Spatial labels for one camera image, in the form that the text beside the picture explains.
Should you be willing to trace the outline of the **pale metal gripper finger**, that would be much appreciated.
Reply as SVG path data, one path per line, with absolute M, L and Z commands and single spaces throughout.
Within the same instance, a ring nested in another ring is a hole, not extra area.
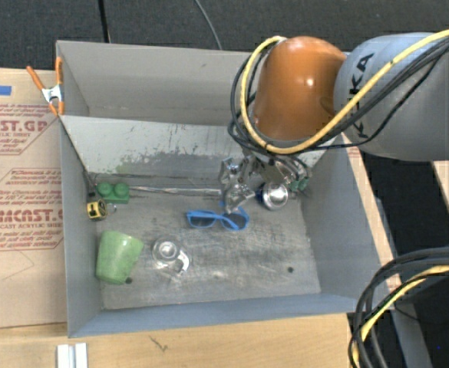
M 248 185 L 234 185 L 224 190 L 223 204 L 227 214 L 235 212 L 243 203 L 255 197 L 255 192 Z
M 221 162 L 219 182 L 221 185 L 222 194 L 238 195 L 241 193 L 243 162 L 235 161 L 234 158 L 228 157 Z

